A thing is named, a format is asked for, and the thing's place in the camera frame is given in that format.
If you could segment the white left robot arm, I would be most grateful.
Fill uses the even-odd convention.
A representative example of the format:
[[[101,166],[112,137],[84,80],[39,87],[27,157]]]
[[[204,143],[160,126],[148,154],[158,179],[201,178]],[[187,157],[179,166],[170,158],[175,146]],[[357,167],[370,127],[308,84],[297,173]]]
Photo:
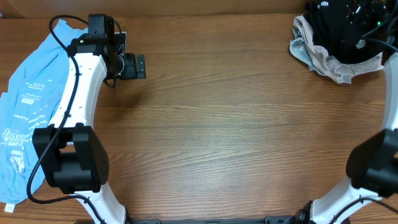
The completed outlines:
[[[98,94],[108,80],[145,78],[143,55],[127,53],[125,32],[83,34],[67,48],[68,78],[60,104],[32,142],[49,186],[76,199],[94,223],[133,223],[108,183],[109,158],[93,129]]]

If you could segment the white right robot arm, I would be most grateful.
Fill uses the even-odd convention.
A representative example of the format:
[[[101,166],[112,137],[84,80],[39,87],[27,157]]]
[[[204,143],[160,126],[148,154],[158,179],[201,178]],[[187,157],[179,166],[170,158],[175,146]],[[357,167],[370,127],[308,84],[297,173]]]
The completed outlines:
[[[381,130],[353,149],[346,177],[322,198],[310,201],[291,223],[349,223],[349,217],[374,202],[397,213],[381,200],[397,193],[397,53],[384,64],[386,105]]]

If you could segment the black t-shirt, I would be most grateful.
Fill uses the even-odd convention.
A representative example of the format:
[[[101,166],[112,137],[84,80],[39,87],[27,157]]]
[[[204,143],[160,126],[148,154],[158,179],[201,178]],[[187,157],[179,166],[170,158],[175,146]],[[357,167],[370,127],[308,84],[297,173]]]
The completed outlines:
[[[386,15],[382,1],[318,0],[305,4],[313,43],[327,49],[341,63],[356,64],[381,51],[373,44],[358,47],[362,35],[376,28]]]

